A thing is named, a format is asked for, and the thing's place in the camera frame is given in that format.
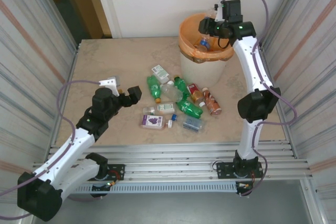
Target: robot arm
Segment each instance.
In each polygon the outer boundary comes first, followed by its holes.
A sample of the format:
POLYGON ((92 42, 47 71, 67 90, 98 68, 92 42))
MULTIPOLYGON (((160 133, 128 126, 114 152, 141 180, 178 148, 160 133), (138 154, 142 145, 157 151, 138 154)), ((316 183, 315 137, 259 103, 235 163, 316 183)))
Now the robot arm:
POLYGON ((108 160, 91 153, 78 165, 74 163, 82 153, 92 146, 108 128, 109 120, 118 114, 122 107, 137 104, 141 98, 140 88, 129 88, 129 96, 119 94, 118 79, 100 81, 100 86, 92 97, 92 106, 86 109, 72 137, 40 168, 33 173, 23 173, 18 179, 21 184, 46 171, 31 183, 18 189, 18 207, 30 212, 43 221, 48 221, 60 209, 62 202, 79 185, 91 178, 101 179, 108 173, 108 160), (50 164, 59 161, 52 167, 50 164))
MULTIPOLYGON (((243 132, 233 164, 236 177, 250 176, 251 172, 260 174, 261 167, 257 154, 252 147, 253 132, 257 124, 265 120, 275 107, 278 98, 270 93, 259 78, 257 69, 261 72, 267 86, 280 94, 279 88, 274 88, 266 75, 258 50, 255 52, 257 66, 253 62, 252 49, 257 41, 256 32, 251 22, 243 22, 240 12, 240 0, 221 1, 215 5, 216 17, 205 17, 199 25, 199 32, 212 37, 229 39, 230 45, 237 54, 243 68, 247 83, 247 95, 238 101, 238 112, 244 119, 243 132)), ((255 136, 255 149, 259 142, 260 130, 255 136)))

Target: striped metal wall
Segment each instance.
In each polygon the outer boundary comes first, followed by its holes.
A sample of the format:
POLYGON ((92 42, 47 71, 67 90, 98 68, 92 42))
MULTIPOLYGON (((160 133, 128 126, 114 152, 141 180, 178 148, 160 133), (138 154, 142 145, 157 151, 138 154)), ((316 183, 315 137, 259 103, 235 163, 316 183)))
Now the striped metal wall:
MULTIPOLYGON (((42 162, 75 42, 52 0, 0 0, 0 190, 42 162)), ((15 194, 0 206, 15 203, 15 194)))
MULTIPOLYGON (((298 110, 290 126, 307 158, 329 223, 336 223, 336 0, 287 0, 264 53, 283 96, 298 110)), ((286 106, 287 120, 293 113, 286 106)))

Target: plastic bottle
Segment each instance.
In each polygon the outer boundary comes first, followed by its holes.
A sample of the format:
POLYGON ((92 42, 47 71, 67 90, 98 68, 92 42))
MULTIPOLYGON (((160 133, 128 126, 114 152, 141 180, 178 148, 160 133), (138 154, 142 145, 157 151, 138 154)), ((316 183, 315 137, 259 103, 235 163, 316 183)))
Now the plastic bottle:
POLYGON ((177 102, 176 104, 182 112, 194 118, 200 118, 203 113, 202 109, 193 105, 191 102, 188 102, 187 100, 182 100, 181 102, 177 102))
POLYGON ((202 94, 202 92, 198 89, 196 84, 190 84, 188 85, 188 90, 191 94, 191 99, 194 103, 196 103, 198 106, 203 107, 205 105, 205 99, 202 94))
POLYGON ((167 115, 175 113, 174 102, 163 102, 152 107, 143 108, 144 115, 167 115))
POLYGON ((205 104, 210 112, 210 115, 219 115, 222 112, 222 108, 219 106, 212 94, 210 94, 209 89, 204 88, 202 91, 205 97, 205 104))
POLYGON ((193 132, 200 132, 204 128, 204 122, 202 120, 193 118, 188 115, 173 114, 172 120, 176 121, 179 125, 181 125, 185 129, 193 132))
POLYGON ((164 83, 169 81, 170 75, 160 65, 157 65, 154 68, 152 68, 152 71, 153 71, 153 74, 155 75, 155 77, 157 78, 157 80, 161 84, 164 84, 164 83))
POLYGON ((183 99, 182 91, 174 87, 173 81, 160 85, 160 89, 161 92, 173 102, 180 102, 183 99))
POLYGON ((174 86, 182 91, 183 99, 187 99, 187 97, 190 96, 190 93, 188 91, 187 85, 185 84, 185 81, 179 76, 175 76, 174 81, 174 86))
POLYGON ((151 75, 147 77, 147 84, 148 84, 149 90, 151 91, 152 97, 154 97, 155 99, 155 102, 160 103, 161 102, 161 98, 160 98, 161 90, 160 90, 159 81, 156 79, 154 75, 151 75))
POLYGON ((209 51, 209 49, 210 49, 209 37, 210 37, 209 35, 202 34, 201 41, 196 46, 198 51, 200 51, 200 52, 208 52, 209 51))
MULTIPOLYGON (((217 15, 217 11, 214 8, 210 8, 206 11, 204 18, 215 19, 216 15, 217 15)), ((210 35, 202 34, 201 41, 196 46, 198 51, 201 51, 201 52, 208 52, 209 51, 209 49, 210 49, 209 38, 210 38, 210 35)))
POLYGON ((171 128, 173 125, 172 120, 168 120, 166 122, 166 118, 159 115, 143 115, 141 116, 140 126, 145 129, 152 129, 152 130, 162 130, 166 126, 171 128))

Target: table surface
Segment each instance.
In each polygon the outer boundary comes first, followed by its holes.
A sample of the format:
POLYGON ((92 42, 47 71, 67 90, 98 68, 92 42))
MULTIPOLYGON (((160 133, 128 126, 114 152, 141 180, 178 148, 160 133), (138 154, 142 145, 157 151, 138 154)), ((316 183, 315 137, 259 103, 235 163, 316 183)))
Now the table surface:
MULTIPOLYGON (((130 108, 122 108, 109 122, 109 128, 96 145, 176 144, 237 142, 243 129, 243 119, 237 111, 237 102, 246 95, 246 82, 236 55, 227 61, 220 81, 210 88, 223 111, 219 116, 210 116, 207 111, 201 116, 206 121, 202 133, 193 133, 177 124, 161 131, 143 129, 139 126, 142 109, 154 105, 146 84, 151 68, 160 64, 171 76, 181 74, 180 52, 177 37, 97 39, 83 40, 73 73, 73 80, 100 81, 110 76, 120 77, 121 89, 127 91, 140 86, 141 100, 130 108)), ((76 83, 71 85, 64 115, 75 124, 91 106, 97 85, 76 83)), ((279 122, 276 109, 268 121, 279 122)), ((62 121, 57 145, 63 144, 71 134, 70 125, 62 121)), ((281 126, 264 125, 261 140, 285 139, 281 126)))

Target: plastic bag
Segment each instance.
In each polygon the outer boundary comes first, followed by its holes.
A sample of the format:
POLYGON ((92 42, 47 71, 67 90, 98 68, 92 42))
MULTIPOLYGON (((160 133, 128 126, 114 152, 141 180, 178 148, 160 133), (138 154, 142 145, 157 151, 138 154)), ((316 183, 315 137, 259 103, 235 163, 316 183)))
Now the plastic bag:
MULTIPOLYGON (((227 48, 223 49, 218 46, 218 38, 210 37, 209 44, 211 46, 211 51, 200 52, 196 49, 201 39, 202 34, 198 31, 198 26, 200 21, 204 18, 205 13, 198 13, 186 18, 180 24, 180 32, 178 34, 178 43, 180 46, 181 53, 196 63, 202 63, 205 61, 216 61, 216 60, 229 60, 233 54, 234 50, 229 45, 227 48)), ((221 46, 224 47, 227 44, 227 39, 221 39, 221 46)))

